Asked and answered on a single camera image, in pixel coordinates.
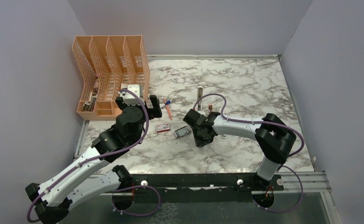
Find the pen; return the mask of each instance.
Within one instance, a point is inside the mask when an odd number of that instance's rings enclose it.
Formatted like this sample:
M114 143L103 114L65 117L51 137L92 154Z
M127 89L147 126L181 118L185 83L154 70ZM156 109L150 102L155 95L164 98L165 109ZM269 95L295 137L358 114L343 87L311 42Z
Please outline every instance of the pen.
M168 116L170 117L170 120L172 120L172 115L171 115L171 111L169 109L169 106L168 105L165 105L165 107L167 108L167 112L168 112Z

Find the white marble surface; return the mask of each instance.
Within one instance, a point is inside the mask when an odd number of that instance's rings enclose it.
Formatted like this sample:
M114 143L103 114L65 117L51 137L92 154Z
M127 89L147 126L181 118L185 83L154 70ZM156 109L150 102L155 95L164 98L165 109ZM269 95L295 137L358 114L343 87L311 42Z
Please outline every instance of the white marble surface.
M197 148L192 134L177 140L174 138L172 132L186 125L182 119L196 102L200 85L204 87L204 94L220 93L227 98L225 114L260 118L266 113L274 113L286 125L300 131L276 59L152 60L149 66L150 94L172 100L173 120L163 109L163 117L150 122L148 135L141 145L98 173L105 173L117 164L125 165L133 174L255 172L264 155L253 140L217 136L211 144ZM214 111L219 111L223 101L216 96L205 98L202 105L206 111L209 104L213 105ZM156 133L155 126L163 123L169 123L171 131ZM91 121L84 148L113 124L114 121ZM300 145L301 141L297 139L292 152ZM295 171L314 171L306 147L289 158L286 165Z

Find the mesh organizer slot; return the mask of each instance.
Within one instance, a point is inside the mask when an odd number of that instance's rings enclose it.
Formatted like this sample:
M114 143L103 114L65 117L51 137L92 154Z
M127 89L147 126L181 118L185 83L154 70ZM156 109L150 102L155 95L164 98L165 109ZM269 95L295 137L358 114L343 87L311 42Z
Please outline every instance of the mesh organizer slot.
M149 64L142 36L77 36L72 47L84 87L77 113L85 120L113 120L121 113L115 103L121 84L140 84L144 100L149 94ZM82 105L98 76L97 100L92 111Z

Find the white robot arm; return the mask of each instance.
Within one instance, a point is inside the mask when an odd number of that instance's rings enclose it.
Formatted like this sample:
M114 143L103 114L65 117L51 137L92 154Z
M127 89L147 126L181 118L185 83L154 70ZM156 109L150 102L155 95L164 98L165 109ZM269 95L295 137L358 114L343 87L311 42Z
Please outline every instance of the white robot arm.
M149 96L153 108L148 108L138 96L139 85L129 85L121 90L116 103L122 113L116 117L116 123L99 134L91 147L77 160L50 180L28 185L25 190L32 201L30 211L35 212L44 224L61 221L75 206L104 192L130 187L132 176L124 166L115 166L104 176L88 179L90 175L112 163L130 148L143 140L143 125L153 118L161 118L162 112L156 96Z
M257 182L263 186L269 184L277 169L286 162L296 140L296 135L291 130L274 125L260 124L262 121L268 121L281 126L285 125L276 115L271 113L260 119L231 116L226 116L225 119L218 112L211 112L206 117L191 109L183 121L192 127L194 140L198 147L211 143L216 135L223 134L258 141L265 157L261 161L256 175Z

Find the white wall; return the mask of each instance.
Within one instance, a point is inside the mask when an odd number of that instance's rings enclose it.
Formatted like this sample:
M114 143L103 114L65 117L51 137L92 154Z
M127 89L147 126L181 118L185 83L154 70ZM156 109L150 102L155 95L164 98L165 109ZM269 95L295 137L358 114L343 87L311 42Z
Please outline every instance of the white wall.
M313 0L281 66L342 222L364 223L364 0Z
M69 0L88 35L143 35L148 54L282 54L311 0Z
M72 161L82 83L71 47L84 34L66 0L0 0L0 224L27 223L24 188Z

